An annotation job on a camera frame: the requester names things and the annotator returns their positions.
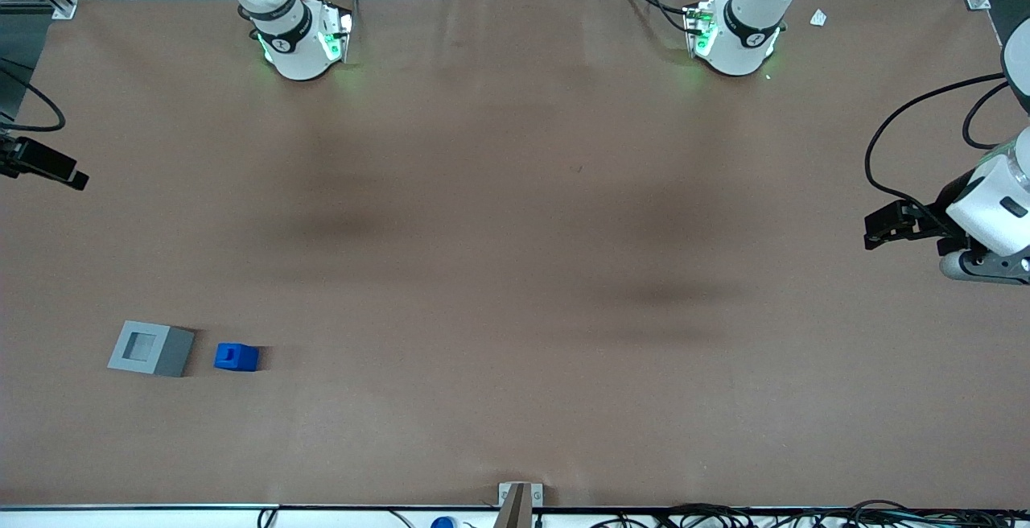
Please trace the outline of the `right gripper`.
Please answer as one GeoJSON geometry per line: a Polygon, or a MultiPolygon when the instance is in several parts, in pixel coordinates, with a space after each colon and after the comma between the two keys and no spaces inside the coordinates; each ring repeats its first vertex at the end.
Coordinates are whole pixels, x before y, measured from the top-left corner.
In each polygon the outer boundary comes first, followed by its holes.
{"type": "Polygon", "coordinates": [[[64,186],[84,191],[89,176],[76,168],[77,161],[30,138],[1,134],[1,175],[18,179],[22,173],[49,176],[64,186]]]}

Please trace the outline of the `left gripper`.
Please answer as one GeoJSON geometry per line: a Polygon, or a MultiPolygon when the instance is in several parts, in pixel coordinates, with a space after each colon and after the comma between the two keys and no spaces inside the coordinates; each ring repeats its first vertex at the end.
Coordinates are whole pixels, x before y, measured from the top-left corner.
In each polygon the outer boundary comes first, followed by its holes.
{"type": "MultiPolygon", "coordinates": [[[[968,170],[945,185],[928,205],[939,220],[939,255],[983,250],[1012,256],[1028,248],[1028,192],[1000,169],[988,175],[968,170]]],[[[909,200],[895,200],[876,210],[876,226],[866,227],[864,249],[894,241],[923,241],[934,228],[917,226],[923,209],[909,200]]]]}

